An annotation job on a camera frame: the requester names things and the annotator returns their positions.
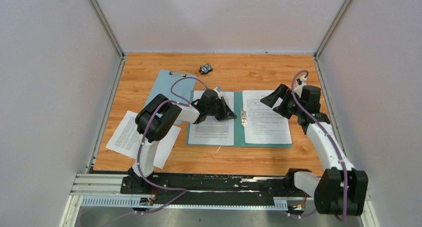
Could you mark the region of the green file folder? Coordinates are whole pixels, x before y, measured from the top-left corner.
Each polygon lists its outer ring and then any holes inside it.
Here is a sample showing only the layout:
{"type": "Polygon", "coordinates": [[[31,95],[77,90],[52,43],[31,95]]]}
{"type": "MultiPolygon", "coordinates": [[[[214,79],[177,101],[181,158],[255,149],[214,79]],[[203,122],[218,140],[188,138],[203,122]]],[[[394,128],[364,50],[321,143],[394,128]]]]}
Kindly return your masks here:
{"type": "Polygon", "coordinates": [[[243,110],[242,91],[222,92],[221,95],[224,98],[226,98],[229,107],[232,108],[232,110],[237,115],[237,118],[234,119],[234,145],[233,147],[257,147],[255,145],[245,143],[244,125],[246,124],[247,117],[246,117],[246,111],[243,110]]]}

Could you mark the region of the printed text paper sheet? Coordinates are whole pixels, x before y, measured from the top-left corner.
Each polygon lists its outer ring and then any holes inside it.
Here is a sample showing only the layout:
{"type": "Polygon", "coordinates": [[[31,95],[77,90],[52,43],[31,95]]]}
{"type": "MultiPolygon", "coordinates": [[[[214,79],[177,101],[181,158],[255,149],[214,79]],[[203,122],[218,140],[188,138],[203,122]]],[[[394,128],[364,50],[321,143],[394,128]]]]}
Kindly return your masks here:
{"type": "Polygon", "coordinates": [[[208,116],[199,124],[189,124],[188,130],[188,145],[234,145],[234,119],[218,121],[208,116]]]}

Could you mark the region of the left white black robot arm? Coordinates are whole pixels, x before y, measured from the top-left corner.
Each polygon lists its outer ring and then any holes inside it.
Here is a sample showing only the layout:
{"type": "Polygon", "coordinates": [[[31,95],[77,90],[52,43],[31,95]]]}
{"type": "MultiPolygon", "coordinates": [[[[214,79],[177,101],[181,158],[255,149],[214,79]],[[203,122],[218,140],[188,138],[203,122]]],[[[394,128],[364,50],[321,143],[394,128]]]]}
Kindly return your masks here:
{"type": "Polygon", "coordinates": [[[152,189],[150,175],[154,172],[153,162],[158,145],[170,132],[175,121],[199,124],[209,116],[213,116],[217,121],[237,118],[226,98],[217,89],[206,89],[200,98],[189,104],[179,103],[158,94],[135,118],[141,143],[135,162],[128,170],[128,176],[122,181],[122,187],[135,193],[148,193],[152,189]]]}

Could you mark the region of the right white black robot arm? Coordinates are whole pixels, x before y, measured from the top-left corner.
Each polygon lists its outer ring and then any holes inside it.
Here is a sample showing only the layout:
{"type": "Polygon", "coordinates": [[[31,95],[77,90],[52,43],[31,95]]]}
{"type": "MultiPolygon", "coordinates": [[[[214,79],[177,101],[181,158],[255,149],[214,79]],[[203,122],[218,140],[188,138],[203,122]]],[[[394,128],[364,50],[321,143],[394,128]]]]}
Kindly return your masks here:
{"type": "Polygon", "coordinates": [[[297,117],[304,134],[314,145],[324,169],[321,177],[308,169],[289,169],[284,189],[296,196],[300,192],[314,198],[316,211],[339,217],[360,216],[368,187],[368,176],[347,159],[332,132],[329,117],[320,112],[321,89],[301,83],[296,88],[281,84],[260,102],[275,113],[297,117]]]}

